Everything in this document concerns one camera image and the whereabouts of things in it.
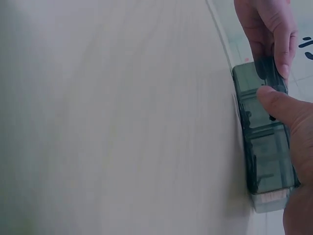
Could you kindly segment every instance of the white tile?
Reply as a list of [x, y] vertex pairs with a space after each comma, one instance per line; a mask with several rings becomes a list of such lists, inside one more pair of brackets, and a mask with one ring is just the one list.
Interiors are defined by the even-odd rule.
[[304, 96], [300, 92], [298, 84], [294, 81], [290, 81], [288, 84], [288, 94], [295, 99], [304, 100]]
[[235, 42], [229, 43], [229, 47], [233, 57], [234, 66], [243, 64], [244, 62], [239, 55], [237, 44]]
[[243, 63], [248, 63], [253, 61], [251, 48], [249, 41], [246, 36], [242, 37], [240, 40], [236, 41], [239, 55]]
[[297, 84], [304, 100], [313, 102], [313, 76], [299, 80]]
[[300, 80], [305, 77], [313, 76], [313, 60], [305, 56], [305, 52], [313, 53], [313, 45], [311, 48], [299, 48], [293, 60], [291, 71], [295, 80]]

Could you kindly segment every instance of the hand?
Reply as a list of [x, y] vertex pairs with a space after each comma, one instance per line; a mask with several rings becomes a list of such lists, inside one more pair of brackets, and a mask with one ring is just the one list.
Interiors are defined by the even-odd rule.
[[297, 27], [290, 0], [234, 0], [254, 60], [274, 56], [286, 83], [297, 47]]
[[284, 211], [286, 235], [313, 234], [313, 103], [299, 101], [268, 86], [257, 92], [264, 109], [291, 131], [291, 162], [301, 187], [290, 196]]

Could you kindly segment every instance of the plastic container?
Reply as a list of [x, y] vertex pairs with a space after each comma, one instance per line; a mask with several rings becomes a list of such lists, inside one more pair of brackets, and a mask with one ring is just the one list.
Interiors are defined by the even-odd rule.
[[290, 133], [257, 100], [256, 91], [268, 85], [288, 93], [273, 57], [234, 67], [246, 158], [246, 181], [257, 213], [285, 207], [290, 192], [299, 186], [289, 153]]

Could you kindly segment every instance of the fingernail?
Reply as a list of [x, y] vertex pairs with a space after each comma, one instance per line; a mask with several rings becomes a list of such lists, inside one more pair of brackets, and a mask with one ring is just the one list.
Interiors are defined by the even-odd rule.
[[290, 73], [290, 68], [288, 65], [283, 65], [283, 74], [284, 79], [288, 79]]

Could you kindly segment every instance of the wooden surface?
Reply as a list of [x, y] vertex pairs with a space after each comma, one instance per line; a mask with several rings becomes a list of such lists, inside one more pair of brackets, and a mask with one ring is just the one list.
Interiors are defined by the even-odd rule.
[[1, 234], [253, 234], [206, 2], [25, 2], [1, 3]]

